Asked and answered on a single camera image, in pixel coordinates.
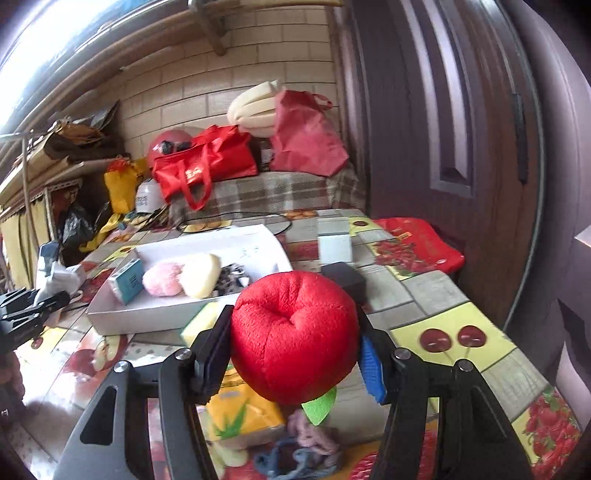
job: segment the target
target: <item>white brick wall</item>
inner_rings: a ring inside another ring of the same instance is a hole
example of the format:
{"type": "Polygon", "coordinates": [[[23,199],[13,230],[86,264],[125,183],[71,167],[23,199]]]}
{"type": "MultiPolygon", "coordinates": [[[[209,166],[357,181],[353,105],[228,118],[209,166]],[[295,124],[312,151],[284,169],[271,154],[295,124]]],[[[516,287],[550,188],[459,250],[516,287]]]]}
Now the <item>white brick wall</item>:
{"type": "MultiPolygon", "coordinates": [[[[134,158],[171,127],[226,125],[231,101],[265,80],[320,93],[338,106],[326,23],[322,7],[231,15],[225,56],[218,57],[205,39],[167,47],[131,65],[99,93],[121,99],[121,133],[134,158]]],[[[327,115],[340,131],[338,108],[327,115]]]]}

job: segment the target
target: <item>black cable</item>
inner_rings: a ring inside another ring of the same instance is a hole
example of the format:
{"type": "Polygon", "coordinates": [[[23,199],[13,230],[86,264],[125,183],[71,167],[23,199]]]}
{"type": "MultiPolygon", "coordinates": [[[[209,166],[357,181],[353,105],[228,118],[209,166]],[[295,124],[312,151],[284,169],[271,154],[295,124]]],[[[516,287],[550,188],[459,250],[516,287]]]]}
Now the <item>black cable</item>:
{"type": "Polygon", "coordinates": [[[90,303],[82,303],[80,305],[74,305],[72,308],[64,308],[61,312],[62,313],[73,312],[74,310],[84,309],[88,305],[90,305],[90,303]]]}
{"type": "MultiPolygon", "coordinates": [[[[206,222],[202,222],[202,220],[206,220],[208,218],[219,218],[219,217],[223,217],[225,215],[249,215],[249,216],[277,216],[277,217],[281,217],[283,218],[287,223],[287,226],[277,232],[274,233],[273,235],[278,236],[281,235],[282,233],[287,232],[292,225],[292,220],[288,217],[286,217],[285,215],[283,215],[282,213],[273,213],[273,212],[242,212],[242,211],[237,211],[237,212],[228,212],[228,213],[218,213],[217,215],[209,215],[209,216],[205,216],[205,217],[199,217],[199,218],[195,218],[192,220],[186,220],[184,222],[179,223],[175,228],[183,235],[192,235],[194,233],[201,233],[201,232],[186,232],[184,231],[185,228],[187,228],[189,225],[193,225],[195,223],[206,223],[206,222]]],[[[247,220],[249,217],[242,217],[242,218],[232,218],[231,220],[247,220]]]]}

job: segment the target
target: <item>white cardboard box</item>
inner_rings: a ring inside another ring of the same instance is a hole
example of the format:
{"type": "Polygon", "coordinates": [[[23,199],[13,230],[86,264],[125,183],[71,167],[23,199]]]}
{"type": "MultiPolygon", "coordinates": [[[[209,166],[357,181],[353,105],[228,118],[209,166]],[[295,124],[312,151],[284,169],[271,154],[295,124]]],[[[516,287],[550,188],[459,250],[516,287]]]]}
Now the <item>white cardboard box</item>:
{"type": "MultiPolygon", "coordinates": [[[[291,264],[279,241],[264,225],[228,228],[183,235],[172,240],[138,245],[115,270],[133,258],[142,260],[144,271],[161,261],[184,264],[198,252],[220,257],[222,266],[244,265],[252,281],[275,272],[291,271],[291,264]]],[[[127,305],[105,282],[88,307],[90,322],[101,335],[156,332],[185,327],[210,301],[233,305],[238,294],[196,300],[184,293],[174,297],[153,297],[143,290],[127,305]]]]}

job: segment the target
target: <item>white tray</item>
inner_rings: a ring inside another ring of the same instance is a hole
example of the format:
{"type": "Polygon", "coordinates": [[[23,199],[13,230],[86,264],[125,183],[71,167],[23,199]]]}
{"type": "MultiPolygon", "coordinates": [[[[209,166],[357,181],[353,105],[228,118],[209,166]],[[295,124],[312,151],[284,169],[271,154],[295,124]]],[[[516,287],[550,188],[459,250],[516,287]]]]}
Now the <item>white tray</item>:
{"type": "MultiPolygon", "coordinates": [[[[133,258],[142,260],[145,271],[165,260],[183,264],[198,252],[217,255],[223,267],[231,263],[243,265],[252,281],[271,273],[292,270],[275,236],[264,225],[252,225],[138,245],[115,271],[133,258]]],[[[183,328],[206,303],[219,301],[233,305],[237,297],[238,294],[233,294],[195,300],[184,293],[174,297],[153,297],[143,290],[124,305],[105,282],[90,302],[87,314],[101,335],[156,332],[183,328]]]]}

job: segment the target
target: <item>red shopping bag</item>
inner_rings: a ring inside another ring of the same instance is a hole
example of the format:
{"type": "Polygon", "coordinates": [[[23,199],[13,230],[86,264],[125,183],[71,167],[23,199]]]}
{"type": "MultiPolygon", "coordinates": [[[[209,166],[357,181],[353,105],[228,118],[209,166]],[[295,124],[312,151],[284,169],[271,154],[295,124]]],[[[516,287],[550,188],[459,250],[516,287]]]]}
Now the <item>red shopping bag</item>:
{"type": "Polygon", "coordinates": [[[152,176],[167,202],[183,192],[193,210],[202,209],[212,193],[214,181],[251,177],[258,174],[248,142],[251,136],[231,127],[210,126],[193,138],[192,146],[154,160],[152,176]],[[193,198],[190,186],[203,183],[203,196],[193,198]]]}
{"type": "Polygon", "coordinates": [[[310,92],[284,90],[275,96],[271,170],[331,177],[345,166],[349,154],[324,114],[332,106],[325,96],[310,92]],[[316,99],[326,104],[320,105],[316,99]]]}

